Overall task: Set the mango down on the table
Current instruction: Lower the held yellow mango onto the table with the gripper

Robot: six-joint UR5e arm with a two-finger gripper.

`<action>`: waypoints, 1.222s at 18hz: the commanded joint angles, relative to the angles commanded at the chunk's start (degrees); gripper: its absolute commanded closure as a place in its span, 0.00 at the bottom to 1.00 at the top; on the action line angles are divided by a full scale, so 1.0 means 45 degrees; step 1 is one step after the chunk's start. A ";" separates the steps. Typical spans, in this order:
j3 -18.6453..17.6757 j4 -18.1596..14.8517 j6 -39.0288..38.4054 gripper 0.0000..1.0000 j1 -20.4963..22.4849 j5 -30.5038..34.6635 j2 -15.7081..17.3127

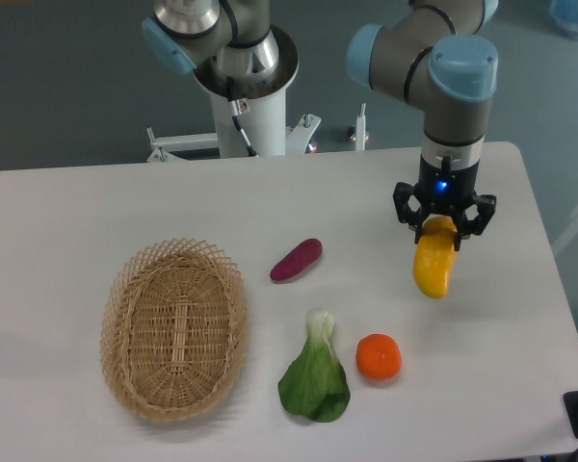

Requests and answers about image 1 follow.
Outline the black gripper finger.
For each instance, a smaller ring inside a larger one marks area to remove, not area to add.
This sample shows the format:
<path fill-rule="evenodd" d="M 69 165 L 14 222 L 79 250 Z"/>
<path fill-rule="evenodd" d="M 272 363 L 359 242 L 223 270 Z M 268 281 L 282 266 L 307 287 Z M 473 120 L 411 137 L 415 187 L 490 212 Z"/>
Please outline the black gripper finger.
<path fill-rule="evenodd" d="M 409 202 L 415 198 L 418 203 L 416 209 L 412 209 Z M 418 185 L 410 185 L 398 182 L 392 194 L 398 221 L 404 223 L 414 234 L 414 243 L 418 244 L 423 234 L 423 224 L 427 219 L 426 211 L 422 208 L 422 197 Z"/>
<path fill-rule="evenodd" d="M 475 208 L 474 218 L 467 216 L 467 210 Z M 471 236 L 481 236 L 494 216 L 497 207 L 497 197 L 494 194 L 476 194 L 473 192 L 453 211 L 453 223 L 457 229 L 454 240 L 456 252 L 460 251 L 461 242 Z"/>

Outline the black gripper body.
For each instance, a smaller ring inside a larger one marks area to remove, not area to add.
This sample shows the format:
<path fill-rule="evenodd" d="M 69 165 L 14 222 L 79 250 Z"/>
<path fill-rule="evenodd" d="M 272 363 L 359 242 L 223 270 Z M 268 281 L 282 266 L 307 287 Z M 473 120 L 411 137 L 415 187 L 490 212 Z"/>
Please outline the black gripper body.
<path fill-rule="evenodd" d="M 471 167 L 443 171 L 420 159 L 417 201 L 431 213 L 447 215 L 453 207 L 465 210 L 474 204 L 479 162 Z"/>

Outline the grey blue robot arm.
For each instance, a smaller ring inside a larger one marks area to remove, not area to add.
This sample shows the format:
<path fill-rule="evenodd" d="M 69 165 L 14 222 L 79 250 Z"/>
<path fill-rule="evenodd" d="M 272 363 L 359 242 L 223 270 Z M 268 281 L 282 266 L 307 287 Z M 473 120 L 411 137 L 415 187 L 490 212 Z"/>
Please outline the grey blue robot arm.
<path fill-rule="evenodd" d="M 496 199 L 475 190 L 498 54 L 479 30 L 493 1 L 414 1 L 393 27 L 368 24 L 352 37 L 348 74 L 424 114 L 415 184 L 398 183 L 398 220 L 416 235 L 432 215 L 452 220 L 459 240 L 480 235 Z M 193 75 L 208 92 L 224 157 L 282 156 L 286 91 L 299 66 L 295 43 L 270 19 L 266 1 L 158 1 L 141 26 L 154 55 Z"/>

